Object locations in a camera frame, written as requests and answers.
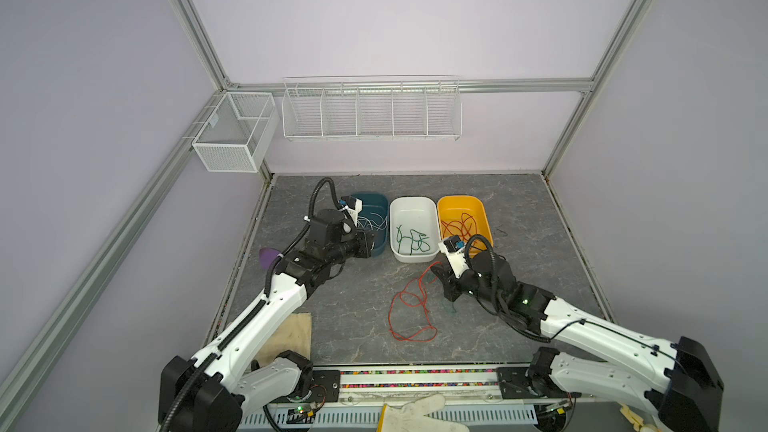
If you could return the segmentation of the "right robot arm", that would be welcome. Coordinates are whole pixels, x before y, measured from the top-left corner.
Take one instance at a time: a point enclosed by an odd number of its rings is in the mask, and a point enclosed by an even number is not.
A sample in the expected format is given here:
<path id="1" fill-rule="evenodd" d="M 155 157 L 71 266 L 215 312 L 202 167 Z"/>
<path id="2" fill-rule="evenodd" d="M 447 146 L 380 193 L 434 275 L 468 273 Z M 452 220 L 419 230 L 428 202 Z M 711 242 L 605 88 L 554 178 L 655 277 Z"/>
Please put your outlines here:
<path id="1" fill-rule="evenodd" d="M 531 393 L 611 399 L 643 410 L 671 431 L 719 429 L 724 382 L 700 342 L 631 331 L 522 282 L 479 234 L 442 240 L 431 271 L 447 300 L 471 296 L 485 312 L 540 343 L 525 373 Z"/>

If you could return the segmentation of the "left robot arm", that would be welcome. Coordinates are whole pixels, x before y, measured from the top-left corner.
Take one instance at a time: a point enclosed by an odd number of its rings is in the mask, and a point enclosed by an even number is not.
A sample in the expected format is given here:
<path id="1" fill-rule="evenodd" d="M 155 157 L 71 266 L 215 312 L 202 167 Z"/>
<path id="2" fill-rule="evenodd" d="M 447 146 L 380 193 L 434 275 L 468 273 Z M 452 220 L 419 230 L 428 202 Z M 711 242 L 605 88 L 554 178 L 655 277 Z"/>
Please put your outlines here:
<path id="1" fill-rule="evenodd" d="M 323 187 L 333 206 L 318 210 Z M 318 181 L 303 227 L 270 263 L 263 290 L 217 337 L 191 358 L 172 358 L 161 372 L 158 423 L 162 431 L 235 431 L 242 419 L 275 399 L 310 392 L 312 362 L 285 350 L 271 363 L 251 367 L 256 354 L 311 295 L 334 279 L 332 269 L 368 258 L 374 234 L 358 225 L 363 203 L 338 196 L 329 177 Z"/>

